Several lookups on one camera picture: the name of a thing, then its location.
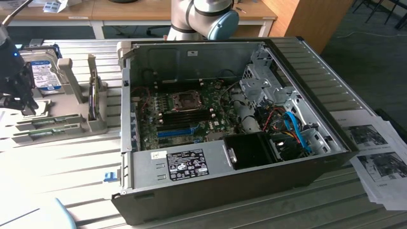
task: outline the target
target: paper sheet with photos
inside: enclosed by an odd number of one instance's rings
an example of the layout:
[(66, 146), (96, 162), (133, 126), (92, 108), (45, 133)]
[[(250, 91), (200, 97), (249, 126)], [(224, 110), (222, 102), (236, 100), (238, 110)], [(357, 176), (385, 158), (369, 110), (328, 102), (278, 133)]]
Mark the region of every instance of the paper sheet with photos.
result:
[(407, 145), (393, 127), (366, 110), (330, 114), (358, 148), (350, 164), (369, 201), (407, 210)]

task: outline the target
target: gray carpet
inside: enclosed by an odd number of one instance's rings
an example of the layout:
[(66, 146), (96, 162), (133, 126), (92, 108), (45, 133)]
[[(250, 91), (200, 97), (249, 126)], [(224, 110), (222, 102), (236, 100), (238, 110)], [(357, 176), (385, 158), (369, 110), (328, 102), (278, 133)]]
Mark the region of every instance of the gray carpet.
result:
[(370, 9), (361, 6), (352, 14), (349, 9), (321, 57), (344, 81), (373, 108), (381, 108), (407, 129), (407, 36), (380, 37), (356, 33), (362, 31), (382, 35), (407, 35), (407, 26), (397, 31), (393, 26), (398, 18), (390, 17), (384, 25), (386, 13), (376, 12), (364, 23)]

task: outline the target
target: open computer tower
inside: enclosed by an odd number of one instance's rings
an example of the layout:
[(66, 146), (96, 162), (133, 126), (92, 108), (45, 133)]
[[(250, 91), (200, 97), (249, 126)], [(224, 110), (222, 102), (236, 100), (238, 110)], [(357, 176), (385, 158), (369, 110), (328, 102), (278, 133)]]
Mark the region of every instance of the open computer tower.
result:
[(129, 225), (308, 185), (356, 153), (268, 39), (118, 44)]

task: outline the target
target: yellow wire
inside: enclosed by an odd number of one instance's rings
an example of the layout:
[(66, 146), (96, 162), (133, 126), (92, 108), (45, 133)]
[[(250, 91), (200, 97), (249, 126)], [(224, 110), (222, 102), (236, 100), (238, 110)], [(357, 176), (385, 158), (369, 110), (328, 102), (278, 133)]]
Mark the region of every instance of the yellow wire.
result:
[(288, 136), (290, 136), (290, 137), (293, 137), (293, 135), (289, 133), (289, 132), (286, 132), (286, 131), (281, 131), (284, 134), (286, 134)]

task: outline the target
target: motherboard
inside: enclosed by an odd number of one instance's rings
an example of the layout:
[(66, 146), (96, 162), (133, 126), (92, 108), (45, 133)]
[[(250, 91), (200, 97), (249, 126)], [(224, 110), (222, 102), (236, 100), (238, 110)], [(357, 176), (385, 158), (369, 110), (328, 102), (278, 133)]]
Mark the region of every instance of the motherboard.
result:
[(136, 87), (140, 149), (220, 140), (241, 132), (222, 80)]

